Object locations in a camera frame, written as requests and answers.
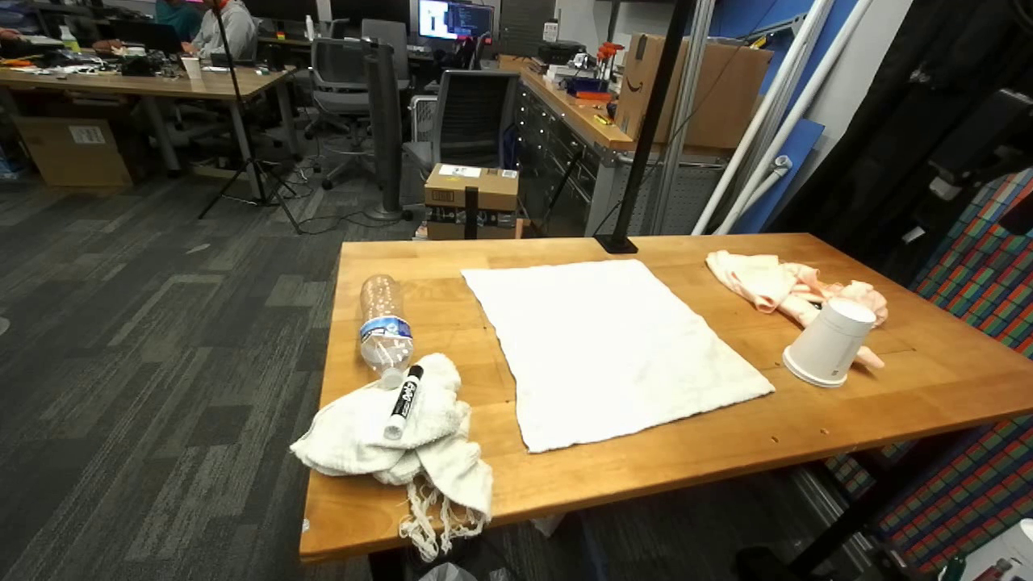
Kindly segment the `white towel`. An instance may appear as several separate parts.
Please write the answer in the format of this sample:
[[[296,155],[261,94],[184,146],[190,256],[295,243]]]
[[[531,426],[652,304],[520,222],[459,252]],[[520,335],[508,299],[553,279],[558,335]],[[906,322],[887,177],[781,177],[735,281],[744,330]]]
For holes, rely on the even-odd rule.
[[[642,262],[466,267],[531,452],[604,444],[768,396],[776,386]]]

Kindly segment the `cardboard box on floor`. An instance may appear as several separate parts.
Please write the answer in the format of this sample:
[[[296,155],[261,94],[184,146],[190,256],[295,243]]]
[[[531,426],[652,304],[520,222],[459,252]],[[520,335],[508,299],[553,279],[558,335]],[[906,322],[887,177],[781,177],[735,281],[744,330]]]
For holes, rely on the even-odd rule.
[[[431,240],[514,240],[520,176],[514,167],[437,166],[422,200]]]

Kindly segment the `grey drawer cabinet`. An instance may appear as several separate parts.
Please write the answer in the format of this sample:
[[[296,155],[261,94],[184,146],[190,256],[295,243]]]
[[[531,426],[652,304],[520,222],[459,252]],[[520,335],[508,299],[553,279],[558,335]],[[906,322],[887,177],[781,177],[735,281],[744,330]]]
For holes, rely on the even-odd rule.
[[[520,210],[538,237],[609,232],[637,146],[538,75],[520,81]],[[725,166],[725,152],[684,152],[677,167],[666,171],[662,152],[652,152],[631,232],[687,232]]]

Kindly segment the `clear plastic water bottle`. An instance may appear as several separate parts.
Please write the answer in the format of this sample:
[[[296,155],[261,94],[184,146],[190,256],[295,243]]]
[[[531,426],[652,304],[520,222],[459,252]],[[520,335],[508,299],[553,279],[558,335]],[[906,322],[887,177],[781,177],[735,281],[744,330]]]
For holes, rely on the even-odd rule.
[[[391,276],[372,276],[361,285],[359,357],[375,373],[403,367],[413,357],[413,330],[403,318],[401,285]]]

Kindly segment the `black white marker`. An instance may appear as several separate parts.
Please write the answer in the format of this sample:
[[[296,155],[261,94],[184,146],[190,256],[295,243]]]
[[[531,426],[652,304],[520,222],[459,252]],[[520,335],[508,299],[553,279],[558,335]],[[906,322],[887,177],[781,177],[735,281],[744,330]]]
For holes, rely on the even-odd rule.
[[[389,414],[386,437],[401,439],[401,432],[403,432],[403,426],[407,426],[407,416],[410,416],[410,410],[413,410],[419,380],[422,380],[422,365],[410,365],[410,373],[407,373],[403,380],[401,380],[399,401],[394,401],[394,406],[391,406],[391,414]]]

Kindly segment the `crumpled white rag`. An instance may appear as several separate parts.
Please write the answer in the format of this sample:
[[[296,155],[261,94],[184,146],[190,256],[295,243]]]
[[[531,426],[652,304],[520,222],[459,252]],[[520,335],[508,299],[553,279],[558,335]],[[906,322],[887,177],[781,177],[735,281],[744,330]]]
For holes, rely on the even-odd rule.
[[[422,562],[437,562],[491,522],[494,472],[471,439],[471,406],[463,401],[454,363],[431,351],[413,367],[417,394],[401,429],[394,410],[403,376],[386,373],[326,405],[290,444],[290,455],[326,477],[366,476],[403,487],[407,520],[399,533]]]

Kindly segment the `peach pink cloth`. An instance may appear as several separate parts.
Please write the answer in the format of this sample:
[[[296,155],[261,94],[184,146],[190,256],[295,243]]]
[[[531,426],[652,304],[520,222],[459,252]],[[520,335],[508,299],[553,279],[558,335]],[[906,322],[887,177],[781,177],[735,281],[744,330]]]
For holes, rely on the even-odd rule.
[[[712,276],[761,313],[785,313],[799,328],[811,328],[829,301],[856,301],[887,322],[887,299],[869,281],[834,285],[815,264],[781,262],[778,256],[712,252]]]

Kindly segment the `computer monitor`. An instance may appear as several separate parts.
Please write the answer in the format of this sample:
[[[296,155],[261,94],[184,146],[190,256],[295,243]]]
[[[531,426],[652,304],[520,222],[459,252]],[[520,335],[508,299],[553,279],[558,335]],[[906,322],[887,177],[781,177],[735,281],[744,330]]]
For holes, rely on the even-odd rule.
[[[477,40],[494,25],[494,9],[466,0],[419,0],[417,30],[422,40]]]

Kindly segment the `large cardboard box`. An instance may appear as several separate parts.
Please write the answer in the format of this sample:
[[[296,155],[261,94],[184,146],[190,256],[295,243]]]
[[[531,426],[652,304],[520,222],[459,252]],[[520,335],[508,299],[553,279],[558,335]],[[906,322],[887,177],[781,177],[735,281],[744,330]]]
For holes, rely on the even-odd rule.
[[[618,125],[631,138],[637,138],[642,130],[662,49],[662,36],[632,36],[627,45],[618,96]],[[692,119],[677,124],[674,108],[682,103],[687,56],[692,41],[682,41],[682,53],[674,58],[674,77],[669,81],[669,96],[659,117],[656,143],[666,146],[671,130],[677,125],[684,132],[687,150],[731,152],[740,146],[746,125],[751,124],[771,56],[767,49],[712,41],[704,49]]]

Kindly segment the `white paper cup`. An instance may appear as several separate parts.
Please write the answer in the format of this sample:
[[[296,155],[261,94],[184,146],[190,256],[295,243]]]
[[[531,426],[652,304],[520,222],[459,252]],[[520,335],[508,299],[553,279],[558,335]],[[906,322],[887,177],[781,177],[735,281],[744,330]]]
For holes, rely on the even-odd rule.
[[[871,330],[875,313],[867,304],[835,299],[781,351],[781,363],[808,386],[841,389]]]

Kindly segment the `black vertical pole stand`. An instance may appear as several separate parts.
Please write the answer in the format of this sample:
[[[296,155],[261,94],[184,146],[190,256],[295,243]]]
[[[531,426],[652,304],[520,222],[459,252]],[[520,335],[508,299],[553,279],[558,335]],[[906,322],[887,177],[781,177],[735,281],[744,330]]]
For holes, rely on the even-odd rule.
[[[682,36],[684,36],[684,22],[687,22],[687,9],[692,6],[694,6],[694,0],[674,0],[671,19],[669,19],[669,30],[666,30],[662,58],[659,58],[659,67],[656,67],[656,77],[652,77],[650,108],[646,108],[646,117],[642,117],[642,125],[640,125],[640,135],[637,135],[632,167],[631,167],[622,196],[618,203],[618,222],[613,222],[609,232],[599,232],[599,246],[607,256],[637,256],[637,246],[631,240],[631,222],[632,222],[640,188],[642,188],[642,177],[646,177],[646,167],[650,167],[650,155],[652,155],[652,146],[656,146],[656,125],[659,125],[659,117],[666,110],[671,67],[674,67],[677,53],[682,53]]]

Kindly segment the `wooden office desk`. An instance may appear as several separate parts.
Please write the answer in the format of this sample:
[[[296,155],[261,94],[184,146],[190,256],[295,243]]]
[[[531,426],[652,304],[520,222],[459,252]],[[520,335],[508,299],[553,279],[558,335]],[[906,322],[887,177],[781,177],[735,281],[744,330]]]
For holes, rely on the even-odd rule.
[[[54,75],[51,67],[9,67],[0,70],[0,87],[12,94],[31,94],[31,90],[50,90],[50,94],[83,94],[83,96],[138,96],[145,108],[145,117],[152,124],[152,132],[160,138],[160,152],[167,171],[182,167],[182,158],[176,152],[171,132],[164,117],[160,112],[163,102],[210,102],[222,103],[230,110],[237,150],[244,158],[251,158],[251,143],[249,130],[244,119],[244,108],[251,96],[261,96],[269,90],[279,94],[279,110],[280,119],[290,119],[290,103],[289,103],[289,77],[290,67],[284,70],[261,70],[261,67],[232,67],[225,75],[204,70],[198,81],[188,77],[123,77],[123,75],[83,75],[83,70],[62,70]]]

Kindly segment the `seated person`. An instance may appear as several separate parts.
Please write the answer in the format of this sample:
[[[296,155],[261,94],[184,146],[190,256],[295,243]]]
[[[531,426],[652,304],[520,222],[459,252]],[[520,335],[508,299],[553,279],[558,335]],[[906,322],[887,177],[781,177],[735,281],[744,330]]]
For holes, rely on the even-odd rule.
[[[182,53],[190,58],[210,58],[210,56],[251,58],[255,40],[259,40],[259,25],[245,0],[207,0],[202,30],[190,41],[182,45]]]

